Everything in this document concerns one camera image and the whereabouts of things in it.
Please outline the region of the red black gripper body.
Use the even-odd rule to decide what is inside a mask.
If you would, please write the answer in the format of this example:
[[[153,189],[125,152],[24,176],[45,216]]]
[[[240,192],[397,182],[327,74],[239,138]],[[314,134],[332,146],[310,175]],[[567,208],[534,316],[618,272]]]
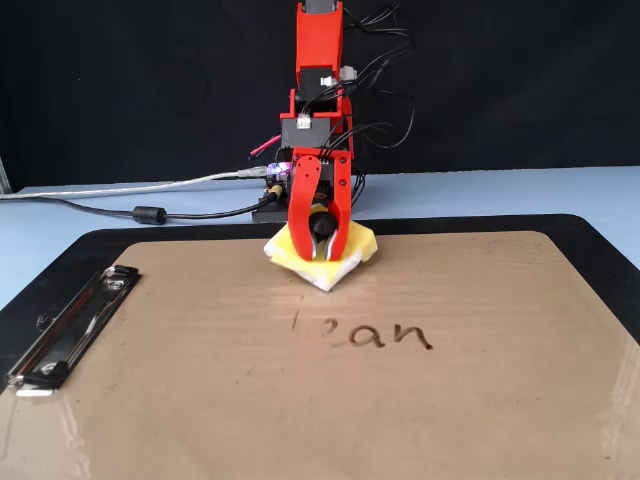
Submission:
[[[345,148],[294,147],[292,150],[292,192],[295,185],[313,188],[315,201],[330,201],[336,192],[351,198],[352,151]]]

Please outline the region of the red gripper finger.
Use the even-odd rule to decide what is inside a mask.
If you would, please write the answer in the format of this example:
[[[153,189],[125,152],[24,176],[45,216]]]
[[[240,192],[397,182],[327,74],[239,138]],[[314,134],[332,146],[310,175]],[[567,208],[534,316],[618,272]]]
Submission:
[[[293,246],[300,258],[314,258],[314,240],[309,216],[321,174],[321,163],[312,153],[295,153],[293,177],[289,193],[288,228]]]
[[[351,213],[351,163],[348,155],[331,155],[329,164],[333,168],[333,198],[329,212],[337,220],[337,228],[330,238],[326,258],[339,260],[345,249]]]

